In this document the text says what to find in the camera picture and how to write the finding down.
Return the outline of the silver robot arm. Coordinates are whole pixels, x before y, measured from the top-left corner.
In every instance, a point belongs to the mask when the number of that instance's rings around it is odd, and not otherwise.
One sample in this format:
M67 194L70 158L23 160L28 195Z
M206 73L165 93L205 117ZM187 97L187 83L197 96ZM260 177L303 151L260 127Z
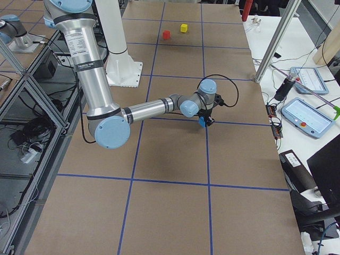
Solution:
M33 53L38 43L33 42L18 16L8 14L1 17L1 40L14 53Z
M223 105L217 85L203 79L190 96L165 98L122 108L110 86L137 87L143 64L128 54L117 1L44 1L45 23L63 33L89 106L89 132L107 149L124 145L135 121L180 111L198 116L203 126L213 124L213 108Z

